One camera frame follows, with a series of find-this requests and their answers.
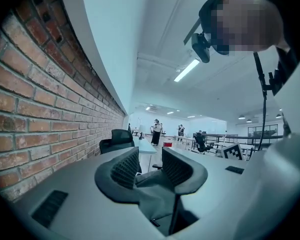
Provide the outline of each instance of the red container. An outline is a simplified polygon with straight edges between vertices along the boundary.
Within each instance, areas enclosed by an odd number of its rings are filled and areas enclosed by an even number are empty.
[[[164,142],[163,146],[164,147],[172,147],[172,142]]]

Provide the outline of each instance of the black skirt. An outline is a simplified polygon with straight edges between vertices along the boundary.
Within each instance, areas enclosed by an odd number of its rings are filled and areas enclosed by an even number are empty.
[[[151,143],[158,145],[160,139],[160,131],[153,131]]]

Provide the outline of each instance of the linear light fixture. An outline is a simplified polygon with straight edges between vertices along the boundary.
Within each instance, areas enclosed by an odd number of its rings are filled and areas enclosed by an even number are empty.
[[[175,79],[175,82],[179,82],[186,74],[188,74],[196,65],[199,64],[199,60],[196,58],[187,66]]]

